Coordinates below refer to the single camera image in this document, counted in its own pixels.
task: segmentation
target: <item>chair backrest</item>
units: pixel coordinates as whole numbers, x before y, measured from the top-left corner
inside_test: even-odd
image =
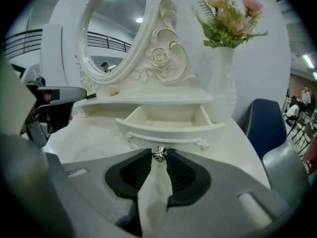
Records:
[[[308,123],[305,127],[305,133],[307,135],[307,137],[312,140],[314,135],[313,135],[313,130],[312,130],[312,126],[310,123]]]
[[[290,205],[301,200],[310,189],[305,167],[288,141],[266,153],[263,164],[271,190]]]
[[[265,153],[283,144],[287,133],[279,104],[265,99],[254,100],[244,133],[261,160]]]

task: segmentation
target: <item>drawer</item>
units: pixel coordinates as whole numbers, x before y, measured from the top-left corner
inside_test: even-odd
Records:
[[[162,145],[191,153],[215,147],[225,128],[212,123],[201,105],[144,105],[115,121],[135,148]]]

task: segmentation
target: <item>drawer handle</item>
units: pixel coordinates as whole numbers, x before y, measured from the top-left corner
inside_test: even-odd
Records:
[[[206,151],[210,145],[206,142],[206,140],[201,139],[201,138],[193,138],[193,139],[167,139],[167,138],[157,138],[157,137],[148,137],[148,136],[143,136],[139,134],[135,134],[133,132],[128,132],[125,135],[125,138],[127,139],[128,142],[131,141],[132,137],[139,138],[142,140],[146,141],[151,141],[151,142],[162,142],[162,143],[167,143],[167,144],[197,144],[200,146],[200,149],[202,152]]]

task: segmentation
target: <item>ornate mirror frame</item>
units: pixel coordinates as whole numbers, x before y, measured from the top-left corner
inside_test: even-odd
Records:
[[[143,22],[132,47],[117,68],[112,73],[108,74],[99,72],[97,66],[93,63],[91,56],[86,53],[89,22],[95,8],[101,1],[102,0],[88,0],[86,4],[87,7],[80,23],[82,31],[78,34],[79,54],[76,55],[76,57],[78,63],[81,65],[81,69],[89,78],[97,84],[110,85],[123,79],[131,72],[131,70],[135,69],[137,62],[143,58],[144,51],[150,42],[152,32],[158,24],[160,0],[147,0]]]

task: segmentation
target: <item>white vase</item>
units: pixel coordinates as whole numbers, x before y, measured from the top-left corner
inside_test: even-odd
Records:
[[[206,112],[213,122],[228,120],[236,107],[237,91],[232,73],[233,48],[213,49],[211,60],[211,79],[207,91],[214,101],[206,105]]]

